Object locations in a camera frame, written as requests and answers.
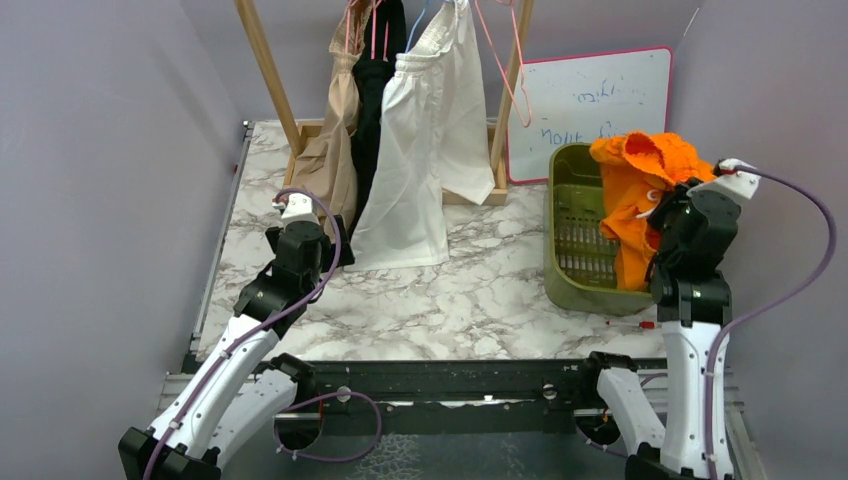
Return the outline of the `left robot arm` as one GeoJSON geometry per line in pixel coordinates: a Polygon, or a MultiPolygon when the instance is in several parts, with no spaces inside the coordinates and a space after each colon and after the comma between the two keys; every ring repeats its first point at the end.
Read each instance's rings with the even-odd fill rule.
{"type": "Polygon", "coordinates": [[[129,479],[219,479],[234,454],[274,414],[313,401],[305,363],[284,355],[249,376],[315,300],[334,270],[353,263],[340,216],[330,238],[307,216],[267,229],[273,259],[239,294],[219,342],[178,397],[144,430],[131,427],[118,452],[129,479]]]}

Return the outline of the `orange shorts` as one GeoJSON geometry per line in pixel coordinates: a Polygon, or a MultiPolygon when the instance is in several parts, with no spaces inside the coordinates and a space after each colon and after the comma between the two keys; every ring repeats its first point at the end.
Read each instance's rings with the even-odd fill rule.
{"type": "Polygon", "coordinates": [[[589,147],[602,181],[605,217],[601,234],[619,245],[614,272],[620,290],[646,288],[649,263],[660,236],[647,219],[664,194],[694,178],[711,181],[713,167],[701,160],[694,146],[675,133],[599,138],[589,147]]]}

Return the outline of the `white shorts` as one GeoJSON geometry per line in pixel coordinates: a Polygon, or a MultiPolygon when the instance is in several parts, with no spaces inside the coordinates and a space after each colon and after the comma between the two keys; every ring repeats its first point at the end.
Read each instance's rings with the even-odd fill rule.
{"type": "Polygon", "coordinates": [[[494,186],[473,14],[468,2],[448,1],[397,56],[385,86],[376,173],[351,241],[351,270],[448,261],[443,193],[480,205],[494,186]]]}

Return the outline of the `pink framed whiteboard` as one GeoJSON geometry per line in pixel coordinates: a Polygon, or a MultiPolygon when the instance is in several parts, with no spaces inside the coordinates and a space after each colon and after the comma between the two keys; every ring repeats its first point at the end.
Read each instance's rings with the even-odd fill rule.
{"type": "Polygon", "coordinates": [[[666,131],[672,62],[665,46],[526,61],[506,129],[510,182],[545,181],[564,145],[666,131]]]}

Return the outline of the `olive green plastic bin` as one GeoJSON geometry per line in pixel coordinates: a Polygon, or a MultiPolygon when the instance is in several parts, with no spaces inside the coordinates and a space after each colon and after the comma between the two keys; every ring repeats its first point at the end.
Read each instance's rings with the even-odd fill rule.
{"type": "Polygon", "coordinates": [[[543,207],[543,286],[556,306],[616,317],[654,305],[642,291],[619,290],[616,242],[600,232],[605,217],[599,165],[589,145],[559,147],[551,156],[543,207]]]}

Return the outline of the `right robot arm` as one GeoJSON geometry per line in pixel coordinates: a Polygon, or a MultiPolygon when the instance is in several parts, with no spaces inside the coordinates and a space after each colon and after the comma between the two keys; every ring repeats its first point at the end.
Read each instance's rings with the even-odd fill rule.
{"type": "Polygon", "coordinates": [[[740,206],[717,191],[679,186],[650,215],[661,233],[647,279],[667,355],[667,413],[660,419],[625,355],[593,352],[577,380],[587,405],[606,405],[627,449],[628,479],[731,479],[721,358],[731,291],[718,269],[740,206]]]}

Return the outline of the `blue wire hanger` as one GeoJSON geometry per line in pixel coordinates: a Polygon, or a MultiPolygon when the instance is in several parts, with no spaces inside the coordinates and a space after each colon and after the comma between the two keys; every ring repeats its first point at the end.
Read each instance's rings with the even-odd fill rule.
{"type": "Polygon", "coordinates": [[[413,47],[413,43],[416,39],[416,34],[419,30],[421,22],[423,21],[423,19],[427,15],[427,11],[430,8],[431,4],[432,4],[432,0],[424,0],[424,2],[422,4],[422,8],[421,8],[418,16],[416,17],[412,26],[409,29],[408,38],[407,38],[406,46],[405,46],[405,49],[404,49],[405,53],[409,52],[411,50],[411,48],[413,47]]]}

